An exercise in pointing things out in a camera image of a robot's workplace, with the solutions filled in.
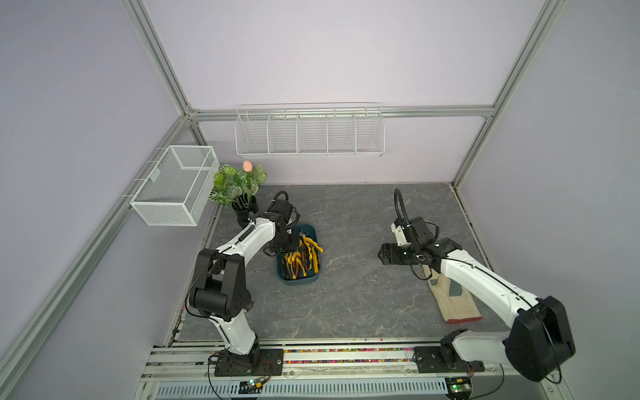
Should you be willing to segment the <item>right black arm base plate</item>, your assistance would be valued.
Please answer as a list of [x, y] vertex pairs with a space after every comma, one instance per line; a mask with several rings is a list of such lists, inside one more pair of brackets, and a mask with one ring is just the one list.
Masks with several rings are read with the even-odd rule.
[[415, 347], [412, 361], [419, 373], [466, 373], [471, 376], [485, 371], [483, 362], [463, 361], [450, 349], [435, 346]]

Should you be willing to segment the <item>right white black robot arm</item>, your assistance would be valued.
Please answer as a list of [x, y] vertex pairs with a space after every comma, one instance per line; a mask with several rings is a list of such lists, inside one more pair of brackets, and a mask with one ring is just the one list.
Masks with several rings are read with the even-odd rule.
[[378, 251], [384, 265], [421, 267], [421, 281], [449, 278], [488, 305], [508, 327], [506, 333], [454, 330], [440, 341], [436, 359], [446, 371], [477, 363], [510, 366], [532, 382], [561, 372], [576, 353], [565, 306], [553, 296], [540, 298], [483, 266], [468, 251], [431, 232], [423, 218], [408, 216], [399, 188], [393, 194], [395, 243]]

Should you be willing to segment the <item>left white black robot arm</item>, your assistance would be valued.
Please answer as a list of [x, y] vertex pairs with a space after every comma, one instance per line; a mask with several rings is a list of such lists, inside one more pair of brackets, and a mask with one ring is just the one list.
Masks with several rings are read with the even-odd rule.
[[270, 257], [295, 251], [298, 235], [293, 229], [299, 219], [288, 193], [281, 190], [260, 215], [249, 215], [239, 234], [197, 256], [185, 309], [214, 324], [225, 341], [225, 355], [237, 363], [253, 366], [260, 353], [258, 337], [245, 316], [253, 301], [246, 267], [260, 251]]

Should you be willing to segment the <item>teal plastic storage box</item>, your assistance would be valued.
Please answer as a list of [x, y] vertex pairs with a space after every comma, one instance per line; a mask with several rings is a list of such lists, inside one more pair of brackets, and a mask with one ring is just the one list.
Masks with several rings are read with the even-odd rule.
[[298, 247], [290, 253], [277, 256], [278, 277], [288, 285], [315, 282], [321, 272], [324, 248], [318, 243], [318, 235], [310, 224], [300, 224], [293, 232], [298, 238]]

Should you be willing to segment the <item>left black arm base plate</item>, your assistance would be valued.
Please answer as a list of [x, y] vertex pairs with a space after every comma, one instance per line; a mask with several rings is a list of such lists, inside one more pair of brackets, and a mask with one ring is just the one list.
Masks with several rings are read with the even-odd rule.
[[222, 351], [213, 362], [215, 377], [281, 376], [284, 351], [266, 349], [248, 355], [236, 355]]

